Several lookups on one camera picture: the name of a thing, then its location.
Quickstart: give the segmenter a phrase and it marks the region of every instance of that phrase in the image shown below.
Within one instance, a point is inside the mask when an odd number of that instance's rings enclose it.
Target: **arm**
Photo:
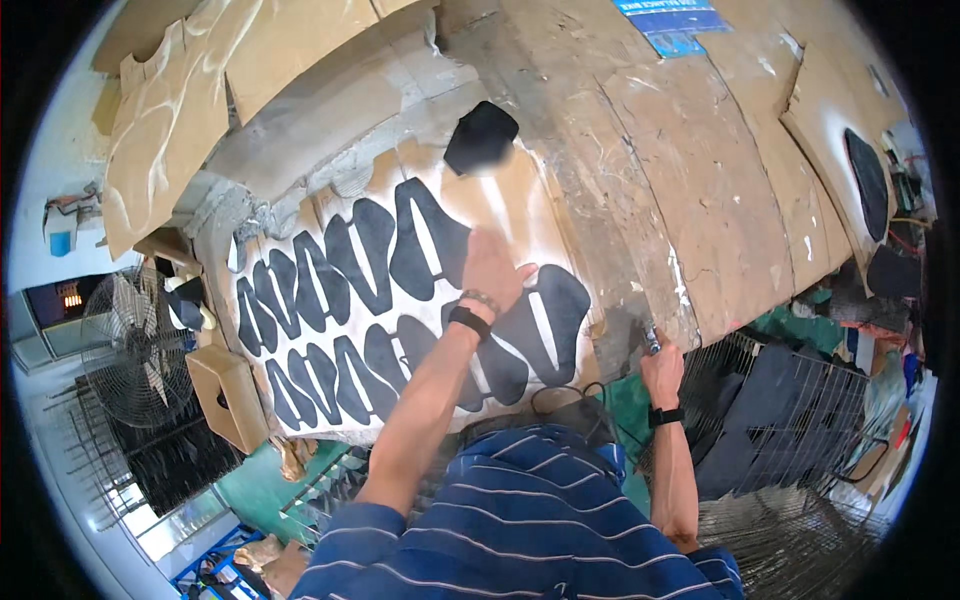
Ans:
[[[677,392],[684,375],[680,349],[658,333],[662,349],[640,359],[643,381],[654,409],[673,410],[680,405]],[[654,433],[654,481],[650,522],[677,544],[684,554],[697,549],[699,502],[693,477],[693,460],[684,426],[667,423]]]
[[[515,269],[507,243],[497,234],[482,229],[470,233],[465,290],[483,292],[507,311],[519,298],[523,281],[536,271],[533,264]],[[495,314],[482,302],[461,300],[460,304],[493,323]],[[420,480],[450,426],[479,341],[473,329],[451,323],[426,355],[373,446],[370,474],[357,502],[388,506],[404,516],[410,512]]]

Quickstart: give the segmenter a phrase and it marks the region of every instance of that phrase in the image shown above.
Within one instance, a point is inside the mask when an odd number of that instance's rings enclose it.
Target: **forearm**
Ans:
[[[671,398],[661,405],[676,408]],[[671,422],[657,427],[654,434],[654,479],[650,521],[682,552],[697,549],[699,506],[693,461],[684,427]]]
[[[451,323],[417,367],[376,440],[358,502],[389,506],[402,515],[410,512],[417,486],[449,428],[479,340],[469,327]]]

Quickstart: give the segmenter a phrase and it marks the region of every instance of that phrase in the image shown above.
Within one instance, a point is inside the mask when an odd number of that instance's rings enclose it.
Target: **hand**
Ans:
[[[656,331],[660,351],[640,358],[640,375],[650,391],[650,403],[654,409],[665,411],[680,406],[677,392],[684,378],[684,356],[666,335]]]
[[[515,268],[510,248],[503,236],[488,229],[476,228],[467,241],[467,264],[464,265],[464,291],[482,292],[496,302],[500,312],[507,312],[523,292],[523,282],[537,272],[537,265],[528,263]],[[475,315],[493,324],[496,315],[479,300],[463,299]]]

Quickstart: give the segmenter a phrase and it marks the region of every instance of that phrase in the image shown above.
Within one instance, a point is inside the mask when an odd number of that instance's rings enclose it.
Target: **black wristband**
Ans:
[[[450,311],[450,316],[446,318],[448,323],[459,323],[466,325],[477,332],[480,341],[483,342],[490,337],[490,324],[481,317],[474,315],[469,308],[465,306],[454,306]]]
[[[683,418],[684,409],[682,408],[675,408],[671,411],[665,411],[662,408],[658,408],[657,410],[651,408],[650,413],[647,415],[647,424],[650,425],[651,429],[654,429],[660,425],[683,420]]]

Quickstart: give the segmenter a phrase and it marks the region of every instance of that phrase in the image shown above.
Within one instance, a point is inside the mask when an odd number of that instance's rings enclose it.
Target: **person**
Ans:
[[[515,269],[497,234],[471,232],[459,305],[483,323],[450,319],[387,419],[366,483],[333,515],[290,598],[743,597],[732,555],[698,547],[693,465],[678,421],[654,434],[650,521],[582,437],[539,424],[473,440],[433,504],[406,526],[485,325],[536,270]],[[666,411],[679,405],[684,362],[660,342],[640,370],[653,408]]]

